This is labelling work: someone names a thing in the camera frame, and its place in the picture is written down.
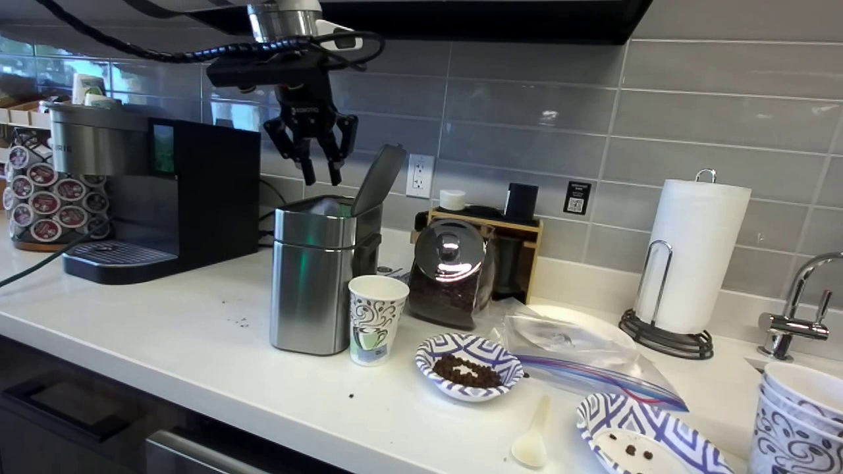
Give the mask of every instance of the stainless steel canister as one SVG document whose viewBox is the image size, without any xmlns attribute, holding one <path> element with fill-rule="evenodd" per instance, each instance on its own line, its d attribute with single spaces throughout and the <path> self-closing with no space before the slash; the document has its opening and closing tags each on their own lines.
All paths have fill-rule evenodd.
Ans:
<svg viewBox="0 0 843 474">
<path fill-rule="evenodd" d="M 348 280 L 375 273 L 379 207 L 356 215 L 350 198 L 302 200 L 275 214 L 269 339 L 331 356 L 348 348 Z"/>
</svg>

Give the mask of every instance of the coffee pod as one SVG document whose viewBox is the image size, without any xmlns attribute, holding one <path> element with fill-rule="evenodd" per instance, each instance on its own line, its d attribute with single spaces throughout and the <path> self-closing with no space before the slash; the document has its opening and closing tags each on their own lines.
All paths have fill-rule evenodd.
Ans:
<svg viewBox="0 0 843 474">
<path fill-rule="evenodd" d="M 64 205 L 64 207 L 58 207 L 55 221 L 58 221 L 64 229 L 86 229 L 86 223 L 87 223 L 87 210 L 86 210 L 83 205 Z"/>
<path fill-rule="evenodd" d="M 83 173 L 80 176 L 86 188 L 107 188 L 107 180 L 101 173 Z"/>
<path fill-rule="evenodd" d="M 30 198 L 36 184 L 30 176 L 18 173 L 12 180 L 12 189 L 18 194 L 18 200 Z"/>
<path fill-rule="evenodd" d="M 53 218 L 36 218 L 30 234 L 37 243 L 55 243 L 61 240 L 61 226 Z"/>
<path fill-rule="evenodd" d="M 28 176 L 33 180 L 36 188 L 53 188 L 58 182 L 58 173 L 53 167 L 37 164 L 30 167 Z"/>
<path fill-rule="evenodd" d="M 64 202 L 83 202 L 87 189 L 80 180 L 58 180 L 55 193 Z"/>
<path fill-rule="evenodd" d="M 61 207 L 53 193 L 36 193 L 30 202 L 36 215 L 53 215 Z"/>
<path fill-rule="evenodd" d="M 33 161 L 33 155 L 30 155 L 28 147 L 18 144 L 18 147 L 12 147 L 12 151 L 8 151 L 8 167 L 12 167 L 12 168 L 28 168 L 30 161 Z"/>
<path fill-rule="evenodd" d="M 18 194 L 12 188 L 5 188 L 3 189 L 3 210 L 12 210 L 16 202 L 18 202 Z"/>
<path fill-rule="evenodd" d="M 30 226 L 36 221 L 30 202 L 16 202 L 8 215 L 13 226 Z"/>
<path fill-rule="evenodd" d="M 111 223 L 103 214 L 87 214 L 86 234 L 93 240 L 107 240 L 111 234 Z"/>
<path fill-rule="evenodd" d="M 103 189 L 90 189 L 83 200 L 83 205 L 93 214 L 107 214 L 109 210 L 109 198 Z"/>
</svg>

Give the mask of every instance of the utensil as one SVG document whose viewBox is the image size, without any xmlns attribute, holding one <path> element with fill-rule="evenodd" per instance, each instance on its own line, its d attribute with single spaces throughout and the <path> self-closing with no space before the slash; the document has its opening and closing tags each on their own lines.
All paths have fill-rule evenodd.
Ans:
<svg viewBox="0 0 843 474">
<path fill-rule="evenodd" d="M 544 396 L 535 404 L 535 413 L 528 431 L 516 438 L 508 448 L 508 455 L 528 469 L 544 469 L 548 463 L 548 448 L 545 448 L 548 410 L 552 410 L 552 397 Z"/>
</svg>

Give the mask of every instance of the blue patterned plate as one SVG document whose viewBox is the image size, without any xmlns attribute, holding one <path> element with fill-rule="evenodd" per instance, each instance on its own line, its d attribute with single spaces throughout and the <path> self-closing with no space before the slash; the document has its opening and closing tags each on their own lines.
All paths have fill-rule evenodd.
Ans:
<svg viewBox="0 0 843 474">
<path fill-rule="evenodd" d="M 497 371 L 500 376 L 500 384 L 468 388 L 440 376 L 436 371 L 436 364 L 446 356 L 464 362 L 464 367 L 456 367 L 461 375 L 471 375 L 477 369 Z M 481 335 L 461 335 L 461 333 L 448 333 L 439 339 L 424 343 L 417 354 L 417 369 L 433 388 L 464 404 L 486 404 L 486 400 L 500 397 L 512 388 L 516 388 L 519 379 L 524 379 L 524 367 L 519 364 L 516 356 L 512 356 L 507 348 Z"/>
<path fill-rule="evenodd" d="M 730 474 L 722 452 L 660 405 L 593 393 L 577 405 L 577 430 L 607 471 Z"/>
</svg>

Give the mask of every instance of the power cord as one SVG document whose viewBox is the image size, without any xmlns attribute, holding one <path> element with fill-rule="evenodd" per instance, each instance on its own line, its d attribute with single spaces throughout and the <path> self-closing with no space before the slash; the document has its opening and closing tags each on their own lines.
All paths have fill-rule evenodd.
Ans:
<svg viewBox="0 0 843 474">
<path fill-rule="evenodd" d="M 124 40 L 116 40 L 116 38 L 86 23 L 80 17 L 68 13 L 55 0 L 37 0 L 37 2 L 43 7 L 49 7 L 55 19 L 66 22 L 71 30 L 83 31 L 86 38 L 93 38 L 120 53 L 138 55 L 145 61 L 162 61 L 162 63 L 207 63 L 215 59 L 267 59 L 267 55 L 278 55 L 278 53 L 323 51 L 331 59 L 327 69 L 360 69 L 360 65 L 375 61 L 385 51 L 385 40 L 375 31 L 335 31 L 335 35 L 324 35 L 324 38 L 286 38 L 278 42 L 233 42 L 233 44 L 191 51 L 191 53 L 157 53 L 157 51 L 145 51 L 145 47 L 124 42 Z M 360 59 L 345 59 L 340 53 L 323 47 L 323 42 L 337 42 L 337 40 L 340 42 L 342 40 L 375 40 L 375 53 L 360 55 Z"/>
<path fill-rule="evenodd" d="M 261 176 L 261 184 L 271 189 L 271 194 L 279 198 L 282 205 L 287 202 L 287 198 L 269 180 Z"/>
<path fill-rule="evenodd" d="M 13 283 L 18 283 L 18 280 L 25 280 L 25 277 L 30 277 L 30 273 L 36 273 L 36 272 L 45 269 L 51 260 L 61 257 L 61 255 L 64 255 L 66 250 L 71 250 L 76 243 L 83 243 L 83 238 L 80 238 L 80 240 L 75 240 L 75 243 L 68 243 L 66 248 L 61 248 L 61 250 L 51 254 L 51 255 L 49 255 L 49 257 L 43 257 L 41 263 L 36 263 L 36 267 L 30 267 L 30 269 L 25 269 L 25 272 L 18 272 L 18 273 L 8 277 L 8 280 L 0 280 L 0 286 L 13 284 Z"/>
</svg>

